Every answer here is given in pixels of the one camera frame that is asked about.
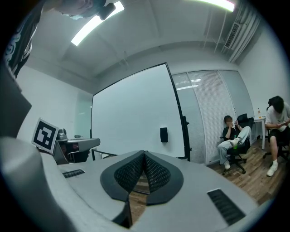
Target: green bottle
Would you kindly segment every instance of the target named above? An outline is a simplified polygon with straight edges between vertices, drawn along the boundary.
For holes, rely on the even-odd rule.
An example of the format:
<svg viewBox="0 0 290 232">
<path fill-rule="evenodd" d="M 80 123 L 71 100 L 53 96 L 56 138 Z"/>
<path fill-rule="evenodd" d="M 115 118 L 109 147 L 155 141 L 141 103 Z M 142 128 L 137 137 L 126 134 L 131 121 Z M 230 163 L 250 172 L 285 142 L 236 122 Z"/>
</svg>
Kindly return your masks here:
<svg viewBox="0 0 290 232">
<path fill-rule="evenodd" d="M 237 137 L 237 136 L 235 135 L 235 139 L 236 139 L 236 137 Z M 237 145 L 234 146 L 234 149 L 237 149 Z"/>
</svg>

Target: mesh panel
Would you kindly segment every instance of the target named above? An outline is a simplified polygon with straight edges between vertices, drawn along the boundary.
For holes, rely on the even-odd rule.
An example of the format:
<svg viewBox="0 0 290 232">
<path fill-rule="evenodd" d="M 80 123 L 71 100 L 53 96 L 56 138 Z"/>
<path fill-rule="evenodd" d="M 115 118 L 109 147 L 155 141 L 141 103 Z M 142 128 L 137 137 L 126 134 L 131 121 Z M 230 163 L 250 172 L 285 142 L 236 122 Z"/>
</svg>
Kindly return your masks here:
<svg viewBox="0 0 290 232">
<path fill-rule="evenodd" d="M 170 172 L 145 155 L 144 172 L 146 173 L 150 193 L 160 189 L 170 180 Z"/>
<path fill-rule="evenodd" d="M 120 167 L 115 172 L 115 180 L 127 192 L 131 192 L 143 172 L 143 155 Z"/>
</svg>

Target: whiteboard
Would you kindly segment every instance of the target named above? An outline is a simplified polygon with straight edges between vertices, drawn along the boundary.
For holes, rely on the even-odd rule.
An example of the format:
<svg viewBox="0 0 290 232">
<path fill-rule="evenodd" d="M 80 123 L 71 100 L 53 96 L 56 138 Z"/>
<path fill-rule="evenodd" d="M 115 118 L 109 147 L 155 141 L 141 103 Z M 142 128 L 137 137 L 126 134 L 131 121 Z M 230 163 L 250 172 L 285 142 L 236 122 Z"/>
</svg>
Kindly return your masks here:
<svg viewBox="0 0 290 232">
<path fill-rule="evenodd" d="M 93 97 L 92 137 L 98 150 L 121 155 L 148 150 L 184 157 L 181 112 L 166 64 L 133 74 Z M 168 142 L 161 143 L 160 128 Z"/>
</svg>

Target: light blue jeans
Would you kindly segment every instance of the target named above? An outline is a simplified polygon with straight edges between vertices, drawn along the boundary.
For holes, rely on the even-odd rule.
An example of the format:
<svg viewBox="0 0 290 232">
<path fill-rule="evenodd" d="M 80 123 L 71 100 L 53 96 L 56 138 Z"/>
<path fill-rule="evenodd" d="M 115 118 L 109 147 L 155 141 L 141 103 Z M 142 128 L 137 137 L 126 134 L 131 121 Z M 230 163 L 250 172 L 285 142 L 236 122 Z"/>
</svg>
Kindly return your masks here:
<svg viewBox="0 0 290 232">
<path fill-rule="evenodd" d="M 250 137 L 251 128 L 249 126 L 245 126 L 239 135 L 238 138 L 241 138 L 240 144 L 243 144 L 247 138 Z M 227 150 L 232 148 L 231 140 L 223 141 L 220 145 L 217 146 L 218 154 L 219 154 L 219 164 L 224 164 L 227 161 Z"/>
</svg>

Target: wall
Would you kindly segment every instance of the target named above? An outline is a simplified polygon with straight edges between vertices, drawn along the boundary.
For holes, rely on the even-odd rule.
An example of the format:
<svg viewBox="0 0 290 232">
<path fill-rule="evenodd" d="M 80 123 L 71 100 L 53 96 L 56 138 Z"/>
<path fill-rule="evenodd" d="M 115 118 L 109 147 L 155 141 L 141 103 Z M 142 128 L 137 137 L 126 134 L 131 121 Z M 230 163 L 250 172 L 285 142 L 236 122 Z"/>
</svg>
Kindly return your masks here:
<svg viewBox="0 0 290 232">
<path fill-rule="evenodd" d="M 75 115 L 75 134 L 81 135 L 81 139 L 90 138 L 92 94 L 79 91 Z"/>
<path fill-rule="evenodd" d="M 239 65 L 248 89 L 254 114 L 266 114 L 268 100 L 281 96 L 290 102 L 290 73 L 287 57 L 272 30 L 262 26 L 261 35 Z"/>
<path fill-rule="evenodd" d="M 220 54 L 220 51 L 214 54 L 212 49 L 203 50 L 202 48 L 195 48 L 188 43 L 181 46 L 162 46 L 161 48 L 153 48 L 133 55 L 127 59 L 128 65 L 125 62 L 123 66 L 117 64 L 99 74 L 97 76 L 99 81 L 97 91 L 124 77 L 165 62 L 168 64 L 172 74 L 208 69 L 238 70 L 238 66 L 229 63 Z"/>
<path fill-rule="evenodd" d="M 39 117 L 65 128 L 68 138 L 74 137 L 77 96 L 80 92 L 88 93 L 27 66 L 21 69 L 17 82 L 22 94 L 32 105 L 20 128 L 18 139 L 31 143 Z"/>
</svg>

